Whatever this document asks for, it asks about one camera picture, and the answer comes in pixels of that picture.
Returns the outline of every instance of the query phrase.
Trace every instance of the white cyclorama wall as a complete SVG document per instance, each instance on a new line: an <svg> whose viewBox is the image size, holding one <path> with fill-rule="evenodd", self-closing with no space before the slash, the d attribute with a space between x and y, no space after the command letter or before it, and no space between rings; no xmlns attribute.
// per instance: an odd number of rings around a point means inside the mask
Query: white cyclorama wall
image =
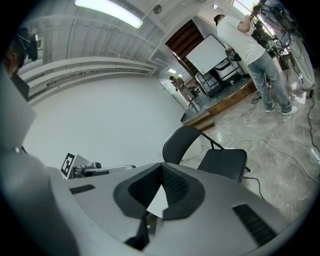
<svg viewBox="0 0 320 256"><path fill-rule="evenodd" d="M67 153L103 167L162 162L162 149L184 111L156 78L109 78L60 91L33 106L23 143L60 169Z"/></svg>

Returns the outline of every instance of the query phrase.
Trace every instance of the chair backrest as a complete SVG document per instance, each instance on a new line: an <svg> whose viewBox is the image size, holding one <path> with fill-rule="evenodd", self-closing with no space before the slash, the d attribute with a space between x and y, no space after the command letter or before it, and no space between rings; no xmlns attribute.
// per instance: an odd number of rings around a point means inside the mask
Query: chair backrest
<svg viewBox="0 0 320 256"><path fill-rule="evenodd" d="M201 134L201 131L192 126L180 127L163 146L164 161L178 165L188 148Z"/></svg>

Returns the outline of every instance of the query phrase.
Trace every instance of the black office chair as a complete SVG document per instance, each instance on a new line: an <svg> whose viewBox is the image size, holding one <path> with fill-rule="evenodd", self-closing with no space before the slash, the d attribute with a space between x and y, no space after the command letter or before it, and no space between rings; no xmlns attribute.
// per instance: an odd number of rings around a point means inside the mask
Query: black office chair
<svg viewBox="0 0 320 256"><path fill-rule="evenodd" d="M166 163L179 164L191 144L200 136L207 138L212 149L205 154L198 170L218 174L241 182L246 167L247 153L243 149L224 149L213 139L192 126L183 126L174 132L163 146L162 155Z"/></svg>

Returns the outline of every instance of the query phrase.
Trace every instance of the jeans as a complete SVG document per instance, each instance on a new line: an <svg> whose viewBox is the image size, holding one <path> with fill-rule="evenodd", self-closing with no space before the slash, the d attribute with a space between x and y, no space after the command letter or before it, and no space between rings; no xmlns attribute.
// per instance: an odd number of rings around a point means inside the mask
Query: jeans
<svg viewBox="0 0 320 256"><path fill-rule="evenodd" d="M264 102L264 107L266 110L271 110L274 103L266 84L266 75L272 82L275 89L275 94L278 99L279 105L281 107L282 113L288 113L291 111L291 103L289 101L288 92L285 88L283 79L280 78L279 71L270 57L269 53L266 51L264 54L258 58L256 61L248 65L253 79L256 82L256 86L260 92L261 98Z"/></svg>

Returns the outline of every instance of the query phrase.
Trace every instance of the black vent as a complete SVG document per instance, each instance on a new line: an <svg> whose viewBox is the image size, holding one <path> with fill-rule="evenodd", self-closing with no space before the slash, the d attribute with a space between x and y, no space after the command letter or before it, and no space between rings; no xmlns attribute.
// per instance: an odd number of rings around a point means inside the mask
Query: black vent
<svg viewBox="0 0 320 256"><path fill-rule="evenodd" d="M186 197L189 192L189 184L184 178L164 166L162 167L162 171L162 185L165 190L168 205L175 204Z"/></svg>
<svg viewBox="0 0 320 256"><path fill-rule="evenodd" d="M129 186L129 194L144 207L148 208L161 184L161 166L149 172Z"/></svg>
<svg viewBox="0 0 320 256"><path fill-rule="evenodd" d="M277 234L247 204L232 208L259 246L271 241Z"/></svg>
<svg viewBox="0 0 320 256"><path fill-rule="evenodd" d="M71 194L79 194L79 193L82 193L82 192L86 192L86 191L89 191L89 190L93 190L95 189L96 187L94 185L84 185L84 186L77 186L77 187L73 187L73 188L70 188L70 191L71 191Z"/></svg>

